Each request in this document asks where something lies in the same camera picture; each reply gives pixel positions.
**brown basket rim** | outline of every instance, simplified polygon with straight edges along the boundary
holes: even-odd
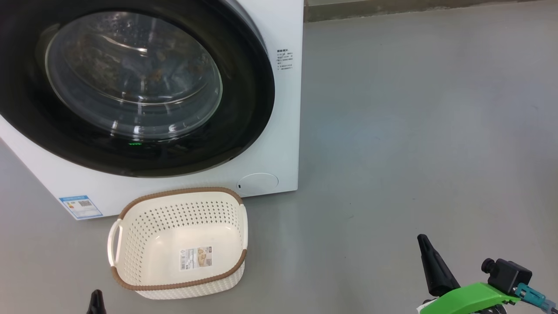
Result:
[[[142,196],[142,197],[138,197],[138,198],[134,199],[132,202],[130,202],[128,205],[126,205],[126,207],[122,210],[122,212],[120,213],[118,218],[123,220],[124,216],[126,216],[128,211],[132,207],[134,207],[136,204],[138,204],[140,202],[143,202],[143,201],[146,201],[148,199],[154,199],[154,198],[177,195],[177,194],[199,193],[199,192],[224,192],[224,193],[227,193],[227,194],[230,194],[231,196],[233,196],[238,201],[239,205],[243,204],[242,199],[240,198],[240,196],[238,194],[236,194],[234,191],[232,191],[228,188],[217,188],[217,187],[209,188],[209,187],[207,187],[207,188],[177,189],[177,190],[172,190],[172,191],[167,191],[167,192],[160,192],[160,193],[153,193],[153,194],[145,195],[145,196]],[[198,279],[198,280],[193,280],[193,281],[189,281],[189,282],[182,282],[182,283],[158,284],[158,285],[152,285],[152,286],[136,286],[136,285],[133,285],[133,284],[126,283],[120,277],[120,275],[118,274],[118,270],[116,269],[116,266],[112,266],[111,271],[112,271],[112,277],[114,278],[114,280],[116,280],[116,282],[120,286],[122,286],[123,288],[128,289],[128,290],[155,291],[155,290],[169,290],[169,289],[187,288],[187,287],[198,286],[200,284],[205,284],[205,283],[218,281],[218,280],[224,279],[226,277],[229,277],[230,275],[232,275],[234,272],[236,272],[240,268],[242,263],[244,263],[244,260],[246,259],[246,253],[247,253],[247,250],[243,249],[242,253],[240,255],[240,258],[238,259],[238,262],[231,269],[229,269],[227,272],[225,272],[221,275],[216,275],[216,276],[209,277],[209,278]]]

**laundry basket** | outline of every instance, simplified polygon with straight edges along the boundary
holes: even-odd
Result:
[[[194,188],[131,202],[110,228],[107,253],[122,287],[149,299],[180,299],[234,287],[244,273],[247,246],[240,196],[225,188]]]

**washing machine door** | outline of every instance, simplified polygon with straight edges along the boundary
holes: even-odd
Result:
[[[0,113],[66,160],[132,177],[198,172],[269,120],[269,58],[227,3],[0,3]]]

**blue sticker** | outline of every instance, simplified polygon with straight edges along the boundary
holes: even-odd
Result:
[[[102,217],[103,215],[86,195],[61,197],[59,200],[76,219]]]

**blue cable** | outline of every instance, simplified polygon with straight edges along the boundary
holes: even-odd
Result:
[[[547,314],[558,313],[558,311],[555,309],[556,303],[546,299],[546,296],[544,294],[536,291],[535,289],[529,287],[524,283],[520,283],[519,285],[517,285],[514,293],[522,301],[540,308]]]

